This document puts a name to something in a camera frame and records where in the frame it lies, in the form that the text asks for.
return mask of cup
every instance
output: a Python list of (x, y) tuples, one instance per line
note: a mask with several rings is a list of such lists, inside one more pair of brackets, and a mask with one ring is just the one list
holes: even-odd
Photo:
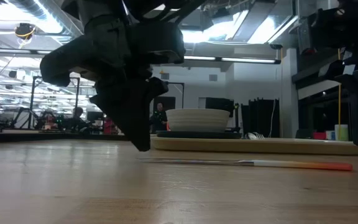
[(335, 125), (335, 140), (348, 141), (349, 140), (349, 126), (347, 124)]

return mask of person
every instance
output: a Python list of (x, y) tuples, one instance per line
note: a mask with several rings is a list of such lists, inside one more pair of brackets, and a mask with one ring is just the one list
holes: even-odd
[(81, 119), (81, 115), (84, 113), (84, 109), (76, 107), (73, 109), (73, 118), (70, 122), (70, 129), (72, 132), (81, 131), (83, 128), (87, 128), (89, 125)]
[(156, 131), (167, 130), (167, 113), (164, 110), (163, 104), (157, 104), (157, 110), (154, 111), (153, 116), (150, 118), (150, 124), (152, 125), (152, 133)]
[(83, 113), (84, 109), (77, 106), (73, 109), (73, 118), (80, 118)]

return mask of dark doorway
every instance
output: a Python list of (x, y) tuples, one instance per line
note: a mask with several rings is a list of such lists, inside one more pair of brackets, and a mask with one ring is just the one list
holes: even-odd
[(176, 98), (172, 96), (158, 96), (154, 98), (153, 112), (157, 110), (157, 104), (162, 103), (164, 106), (164, 110), (172, 110), (175, 109)]

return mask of workbench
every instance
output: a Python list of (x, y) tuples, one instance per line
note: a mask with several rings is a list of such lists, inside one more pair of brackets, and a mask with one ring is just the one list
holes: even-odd
[[(348, 162), (353, 172), (140, 157)], [(138, 152), (126, 141), (0, 144), (0, 223), (358, 223), (358, 156)]]

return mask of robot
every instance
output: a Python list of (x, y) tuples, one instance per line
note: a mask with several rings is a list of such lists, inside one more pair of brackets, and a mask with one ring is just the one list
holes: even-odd
[[(168, 91), (151, 78), (151, 64), (183, 63), (179, 23), (205, 0), (66, 0), (62, 9), (79, 19), (84, 35), (46, 55), (40, 65), (45, 82), (67, 86), (70, 73), (95, 81), (90, 99), (140, 151), (150, 149), (149, 104)], [(154, 18), (144, 15), (161, 4)], [(178, 9), (169, 14), (171, 9)]]
[[(206, 0), (65, 0), (62, 9), (82, 22), (85, 34), (46, 55), (40, 65), (45, 82), (67, 86), (70, 73), (96, 82), (91, 102), (103, 110), (140, 151), (150, 149), (149, 103), (168, 91), (151, 78), (150, 65), (182, 63), (185, 48), (179, 23)], [(353, 74), (326, 74), (351, 93), (354, 143), (358, 145), (358, 0), (319, 10), (299, 28), (301, 52), (345, 48)], [(144, 15), (161, 4), (154, 18)]]

